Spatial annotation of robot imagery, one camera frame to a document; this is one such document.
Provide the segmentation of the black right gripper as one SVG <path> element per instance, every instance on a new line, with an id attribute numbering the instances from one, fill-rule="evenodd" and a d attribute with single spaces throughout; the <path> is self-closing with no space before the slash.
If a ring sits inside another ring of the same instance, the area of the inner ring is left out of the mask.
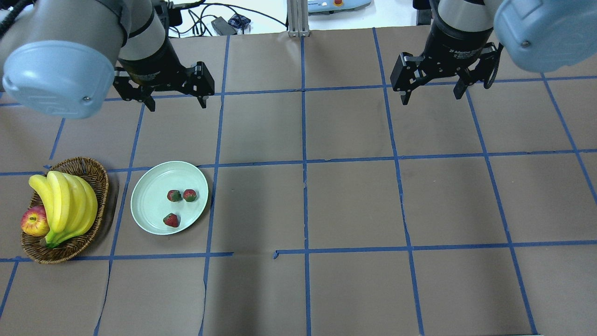
<path id="1" fill-rule="evenodd" d="M 454 98 L 460 100 L 467 89 L 477 82 L 490 89 L 499 70 L 502 44 L 487 42 L 471 55 L 449 49 L 442 60 L 422 53 L 414 56 L 403 52 L 399 55 L 390 75 L 392 90 L 400 93 L 403 105 L 408 105 L 412 91 L 433 79 L 458 77 L 453 89 Z"/>

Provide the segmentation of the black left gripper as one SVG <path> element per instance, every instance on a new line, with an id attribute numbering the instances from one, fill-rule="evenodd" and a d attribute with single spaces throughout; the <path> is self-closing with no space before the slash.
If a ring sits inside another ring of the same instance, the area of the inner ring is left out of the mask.
<path id="1" fill-rule="evenodd" d="M 177 91 L 198 98 L 202 109 L 207 108 L 207 99 L 215 94 L 215 80 L 204 62 L 198 61 L 190 68 L 176 66 L 173 70 L 162 70 L 154 74 L 134 75 L 123 67 L 115 67 L 113 87 L 123 100 L 141 101 L 146 109 L 156 111 L 154 91 Z"/>

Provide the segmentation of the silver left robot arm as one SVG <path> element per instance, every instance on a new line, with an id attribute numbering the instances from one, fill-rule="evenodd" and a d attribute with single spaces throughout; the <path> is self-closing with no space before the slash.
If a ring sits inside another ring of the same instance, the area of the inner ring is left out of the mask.
<path id="1" fill-rule="evenodd" d="M 168 38 L 164 0 L 3 0 L 1 92 L 46 115 L 84 119 L 111 88 L 155 111 L 152 93 L 177 91 L 205 108 L 207 66 L 183 66 Z"/>

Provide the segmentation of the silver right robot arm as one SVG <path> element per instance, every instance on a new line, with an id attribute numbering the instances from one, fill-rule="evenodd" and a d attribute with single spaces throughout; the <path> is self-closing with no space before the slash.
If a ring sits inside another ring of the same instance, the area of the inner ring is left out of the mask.
<path id="1" fill-rule="evenodd" d="M 403 105 L 439 78 L 457 77 L 456 99 L 468 87 L 489 89 L 507 51 L 521 70 L 552 72 L 597 50 L 594 0 L 429 0 L 433 21 L 423 52 L 403 52 L 390 75 Z"/>

